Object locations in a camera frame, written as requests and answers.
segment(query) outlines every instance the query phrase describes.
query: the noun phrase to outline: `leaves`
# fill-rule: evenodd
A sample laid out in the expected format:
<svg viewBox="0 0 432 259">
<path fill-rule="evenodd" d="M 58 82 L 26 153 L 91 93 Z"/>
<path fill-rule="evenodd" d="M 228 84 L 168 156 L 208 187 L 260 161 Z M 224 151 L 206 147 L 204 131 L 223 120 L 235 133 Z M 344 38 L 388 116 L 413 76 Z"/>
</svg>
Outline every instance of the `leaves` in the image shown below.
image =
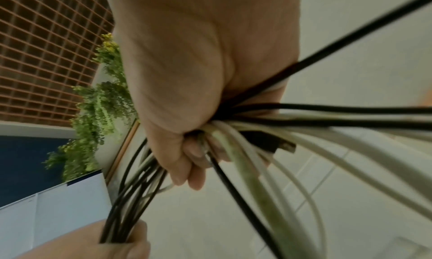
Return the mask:
<svg viewBox="0 0 432 259">
<path fill-rule="evenodd" d="M 126 84 L 119 46 L 112 35 L 104 35 L 104 43 L 97 48 L 95 61 L 103 63 L 103 69 L 112 77 L 112 81 L 97 84 L 94 87 L 74 87 L 83 97 L 77 104 L 80 113 L 71 120 L 77 139 L 49 153 L 46 167 L 51 168 L 64 163 L 63 180 L 68 181 L 85 175 L 98 168 L 95 153 L 99 145 L 104 144 L 104 137 L 116 132 L 115 120 L 123 119 L 132 123 L 136 111 Z"/>
</svg>

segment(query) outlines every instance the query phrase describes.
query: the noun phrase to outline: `blue surface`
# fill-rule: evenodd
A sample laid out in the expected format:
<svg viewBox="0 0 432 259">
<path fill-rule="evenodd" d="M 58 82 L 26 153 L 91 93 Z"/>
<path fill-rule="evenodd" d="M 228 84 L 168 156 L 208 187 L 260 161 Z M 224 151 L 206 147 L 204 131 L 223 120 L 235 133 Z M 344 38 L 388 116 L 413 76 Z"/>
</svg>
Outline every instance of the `blue surface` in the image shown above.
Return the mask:
<svg viewBox="0 0 432 259">
<path fill-rule="evenodd" d="M 47 170 L 47 154 L 62 138 L 0 136 L 0 207 L 62 183 L 63 167 Z"/>
</svg>

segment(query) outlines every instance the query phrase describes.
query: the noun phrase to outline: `bundle of cables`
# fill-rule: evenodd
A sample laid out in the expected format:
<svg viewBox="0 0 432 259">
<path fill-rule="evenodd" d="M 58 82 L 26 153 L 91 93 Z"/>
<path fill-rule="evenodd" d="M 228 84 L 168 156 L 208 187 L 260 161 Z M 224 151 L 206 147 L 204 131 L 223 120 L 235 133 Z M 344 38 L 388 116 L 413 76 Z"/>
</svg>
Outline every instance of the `bundle of cables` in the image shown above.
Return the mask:
<svg viewBox="0 0 432 259">
<path fill-rule="evenodd" d="M 432 114 L 431 107 L 366 108 L 287 103 L 239 105 L 294 73 L 431 2 L 432 0 L 413 0 L 291 65 L 258 86 L 221 104 L 213 120 L 197 132 L 207 160 L 277 259 L 326 257 L 324 224 L 316 204 L 296 177 L 273 158 L 272 153 L 277 148 L 286 148 L 282 144 L 305 147 L 432 221 L 432 211 L 428 208 L 383 185 L 343 158 L 308 139 L 308 136 L 311 136 L 335 143 L 375 161 L 432 202 L 432 179 L 382 149 L 352 137 L 342 129 L 344 127 L 369 128 L 386 134 L 432 142 L 432 135 L 430 135 L 432 121 L 428 120 L 428 116 Z M 262 111 L 269 110 L 290 110 L 291 112 L 260 116 L 252 116 L 250 113 L 260 111 L 262 114 Z M 256 216 L 224 174 L 207 142 L 207 135 L 216 139 L 234 162 L 268 226 L 265 226 Z M 126 182 L 129 171 L 141 151 L 143 151 L 142 160 L 138 172 Z M 295 212 L 270 176 L 266 163 L 272 163 L 279 168 L 305 196 L 318 224 L 321 239 L 319 249 L 311 241 Z M 158 164 L 144 141 L 132 157 L 120 183 L 118 198 L 109 213 L 101 243 L 127 241 L 133 226 L 155 195 L 172 188 L 169 185 L 161 189 L 166 174 L 167 172 Z M 261 183 L 258 174 L 262 176 L 266 187 Z"/>
</svg>

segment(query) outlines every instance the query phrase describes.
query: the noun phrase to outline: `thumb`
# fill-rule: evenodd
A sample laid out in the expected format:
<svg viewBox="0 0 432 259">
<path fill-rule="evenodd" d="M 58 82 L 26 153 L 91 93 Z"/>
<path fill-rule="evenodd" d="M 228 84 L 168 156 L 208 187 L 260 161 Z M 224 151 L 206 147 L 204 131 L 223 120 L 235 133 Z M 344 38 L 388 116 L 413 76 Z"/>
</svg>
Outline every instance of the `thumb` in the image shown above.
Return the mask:
<svg viewBox="0 0 432 259">
<path fill-rule="evenodd" d="M 150 254 L 149 242 L 132 244 L 99 244 L 96 245 L 92 259 L 148 259 Z"/>
<path fill-rule="evenodd" d="M 184 137 L 167 131 L 152 122 L 143 121 L 147 140 L 159 164 L 165 168 L 175 185 L 182 185 L 188 179 L 192 162 L 183 153 Z"/>
</svg>

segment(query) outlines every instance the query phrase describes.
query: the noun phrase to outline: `brown grid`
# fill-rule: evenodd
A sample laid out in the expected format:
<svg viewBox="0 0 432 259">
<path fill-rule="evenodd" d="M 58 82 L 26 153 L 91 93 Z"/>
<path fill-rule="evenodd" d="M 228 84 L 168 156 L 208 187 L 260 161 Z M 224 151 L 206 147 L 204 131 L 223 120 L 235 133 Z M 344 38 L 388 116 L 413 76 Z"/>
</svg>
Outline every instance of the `brown grid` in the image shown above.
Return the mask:
<svg viewBox="0 0 432 259">
<path fill-rule="evenodd" d="M 106 0 L 0 0 L 0 120 L 70 126 L 112 29 Z"/>
</svg>

